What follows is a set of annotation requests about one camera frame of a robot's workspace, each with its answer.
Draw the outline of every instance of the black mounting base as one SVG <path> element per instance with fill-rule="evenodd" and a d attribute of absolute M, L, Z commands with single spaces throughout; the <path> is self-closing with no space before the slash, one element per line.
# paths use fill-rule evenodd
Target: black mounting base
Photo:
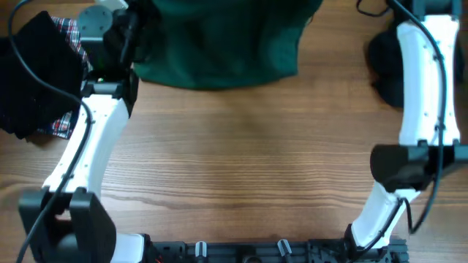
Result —
<path fill-rule="evenodd" d="M 195 256 L 195 244 L 156 242 L 157 261 L 161 263 L 350 263 L 343 240 L 310 240 L 289 243 L 291 257 L 283 257 L 276 243 L 215 243 L 207 244 L 207 257 Z M 354 262 L 407 263 L 406 240 L 390 241 L 381 259 L 359 259 Z"/>

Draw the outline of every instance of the wood grain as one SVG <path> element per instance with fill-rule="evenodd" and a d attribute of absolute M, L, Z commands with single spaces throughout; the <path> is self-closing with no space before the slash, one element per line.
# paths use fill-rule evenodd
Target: wood grain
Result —
<path fill-rule="evenodd" d="M 42 9 L 76 17 L 88 5 L 70 2 L 32 4 L 15 22 Z M 390 18 L 359 15 L 354 4 L 325 1 L 303 34 L 297 77 L 225 92 L 141 83 L 102 186 L 118 230 L 188 243 L 341 237 L 371 191 L 370 150 L 396 143 L 401 125 L 401 111 L 369 85 L 363 56 Z M 462 134 L 466 98 L 458 89 Z M 0 132 L 0 262 L 12 262 L 24 238 L 20 193 L 41 186 L 66 144 L 38 146 Z M 411 262 L 468 261 L 467 186 L 466 170 L 443 181 L 427 222 L 409 237 Z M 408 238 L 404 218 L 395 234 Z"/>

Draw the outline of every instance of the green shirt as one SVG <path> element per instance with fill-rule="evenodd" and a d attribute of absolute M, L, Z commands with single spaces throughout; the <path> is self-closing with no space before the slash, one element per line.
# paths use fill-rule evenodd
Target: green shirt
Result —
<path fill-rule="evenodd" d="M 322 0 L 152 0 L 161 13 L 142 42 L 138 76 L 163 85 L 218 90 L 298 72 L 298 43 Z"/>

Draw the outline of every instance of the cable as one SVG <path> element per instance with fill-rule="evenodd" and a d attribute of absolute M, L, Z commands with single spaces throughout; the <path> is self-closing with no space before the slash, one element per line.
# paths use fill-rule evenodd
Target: cable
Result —
<path fill-rule="evenodd" d="M 81 105 L 83 107 L 83 109 L 85 110 L 85 112 L 86 112 L 87 119 L 86 119 L 86 128 L 85 128 L 85 132 L 83 134 L 83 139 L 81 140 L 81 142 L 80 142 L 80 144 L 78 146 L 78 149 L 77 149 L 75 155 L 73 156 L 73 159 L 70 162 L 70 165 L 69 165 L 67 171 L 65 172 L 60 184 L 58 185 L 55 193 L 53 193 L 53 195 L 50 198 L 49 202 L 46 204 L 46 206 L 41 211 L 41 213 L 37 216 L 36 221 L 34 222 L 31 230 L 28 233 L 28 235 L 26 236 L 26 239 L 24 240 L 24 243 L 21 246 L 20 252 L 18 253 L 18 257 L 16 259 L 17 263 L 20 263 L 20 262 L 23 261 L 23 257 L 24 257 L 24 255 L 26 253 L 26 250 L 28 249 L 28 245 L 31 242 L 32 237 L 35 235 L 35 233 L 37 231 L 37 227 L 39 226 L 40 222 L 44 219 L 44 217 L 50 212 L 50 209 L 52 208 L 55 201 L 59 197 L 59 193 L 65 187 L 65 185 L 67 184 L 67 181 L 70 179 L 70 176 L 71 176 L 71 174 L 73 172 L 73 169 L 75 168 L 75 165 L 78 162 L 78 159 L 80 158 L 81 152 L 83 151 L 83 149 L 84 149 L 84 147 L 86 145 L 86 141 L 87 141 L 87 139 L 89 137 L 89 133 L 91 131 L 91 124 L 92 124 L 92 118 L 93 118 L 93 115 L 92 115 L 91 110 L 89 109 L 88 105 L 86 105 L 84 102 L 82 102 L 80 98 L 78 98 L 78 97 L 76 97 L 76 96 L 74 96 L 72 94 L 69 94 L 69 93 L 67 93 L 65 91 L 62 91 L 62 90 L 50 85 L 49 83 L 46 83 L 45 81 L 41 80 L 29 68 L 29 66 L 26 64 L 23 57 L 21 56 L 21 54 L 20 54 L 20 52 L 18 50 L 18 47 L 15 44 L 15 40 L 13 39 L 12 24 L 13 24 L 13 18 L 15 17 L 15 13 L 23 5 L 28 4 L 30 1 L 32 1 L 32 0 L 22 0 L 20 3 L 18 3 L 15 6 L 15 8 L 13 9 L 13 11 L 11 12 L 10 18 L 8 19 L 8 25 L 7 25 L 8 26 L 8 39 L 10 40 L 13 52 L 18 57 L 18 60 L 20 61 L 21 66 L 23 66 L 23 68 L 28 72 L 29 75 L 31 75 L 31 77 L 34 80 L 36 80 L 39 84 L 43 85 L 47 89 L 49 89 L 49 90 L 51 90 L 51 91 L 53 91 L 53 92 L 55 92 L 57 94 L 60 94 L 62 96 L 65 96 L 68 99 L 71 99 L 72 101 L 74 101 L 77 104 Z"/>
<path fill-rule="evenodd" d="M 429 211 L 434 204 L 434 200 L 436 199 L 437 191 L 439 190 L 440 179 L 442 177 L 443 171 L 443 162 L 444 162 L 444 130 L 445 130 L 445 110 L 447 107 L 447 72 L 444 65 L 444 56 L 437 45 L 437 41 L 433 38 L 429 30 L 410 12 L 406 9 L 402 4 L 400 4 L 397 0 L 388 0 L 393 4 L 393 8 L 398 9 L 398 11 L 403 12 L 423 33 L 426 35 L 427 39 L 430 41 L 432 47 L 434 48 L 434 52 L 436 53 L 435 59 L 440 67 L 440 73 L 442 78 L 442 102 L 440 105 L 440 116 L 439 116 L 439 125 L 436 126 L 439 132 L 439 145 L 438 145 L 438 160 L 437 160 L 437 170 L 436 176 L 434 179 L 434 183 L 432 186 L 431 196 L 429 197 L 428 202 L 426 203 L 426 207 L 422 212 L 420 218 L 416 222 L 416 225 L 412 225 L 411 219 L 411 208 L 410 202 L 408 200 L 404 200 L 405 205 L 407 206 L 407 215 L 408 215 L 408 228 L 409 233 L 414 234 L 420 228 L 421 224 L 426 220 Z"/>
<path fill-rule="evenodd" d="M 390 7 L 387 7 L 385 8 L 385 10 L 381 11 L 380 13 L 378 14 L 373 14 L 373 13 L 370 13 L 370 12 L 366 12 L 366 11 L 363 11 L 359 6 L 361 5 L 361 2 L 363 0 L 358 0 L 356 2 L 356 9 L 358 10 L 359 13 L 363 14 L 363 15 L 367 15 L 371 18 L 380 18 L 382 17 L 383 15 L 385 15 L 388 11 L 390 11 Z"/>
<path fill-rule="evenodd" d="M 379 231 L 377 236 L 372 240 L 372 242 L 364 248 L 359 254 L 355 256 L 354 259 L 351 260 L 350 263 L 358 261 L 364 254 L 366 254 L 381 238 L 384 237 L 385 233 L 387 232 L 388 228 L 392 224 L 393 220 L 395 219 L 396 214 L 398 213 L 398 210 L 400 209 L 401 205 L 403 204 L 403 199 L 398 199 L 398 203 L 395 205 L 395 207 L 392 210 L 392 213 L 388 217 L 388 220 L 385 222 L 385 225 L 383 225 L 382 229 Z"/>

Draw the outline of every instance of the robotic arm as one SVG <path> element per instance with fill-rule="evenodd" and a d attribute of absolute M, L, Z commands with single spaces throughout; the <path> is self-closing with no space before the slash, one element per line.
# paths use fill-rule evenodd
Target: robotic arm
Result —
<path fill-rule="evenodd" d="M 453 47 L 458 32 L 459 0 L 413 0 L 412 12 L 437 41 L 448 73 L 445 97 L 444 168 L 468 162 L 459 145 L 453 109 Z M 131 70 L 136 36 L 158 14 L 151 1 L 104 0 L 106 7 L 89 7 L 80 14 L 82 45 L 95 70 L 83 81 L 83 101 L 91 108 L 91 135 L 60 200 L 31 239 L 34 258 L 41 262 L 406 262 L 404 241 L 390 234 L 409 202 L 433 180 L 437 165 L 438 116 L 442 107 L 442 78 L 434 49 L 414 23 L 398 27 L 404 62 L 404 118 L 399 145 L 377 145 L 371 154 L 374 188 L 363 212 L 339 240 L 305 243 L 209 244 L 152 243 L 148 235 L 121 235 L 99 202 L 107 161 L 132 113 L 138 78 Z M 25 194 L 20 215 L 31 230 L 70 165 L 85 129 L 80 111 L 75 132 L 58 166 L 41 191 Z M 55 215 L 69 210 L 70 221 Z"/>

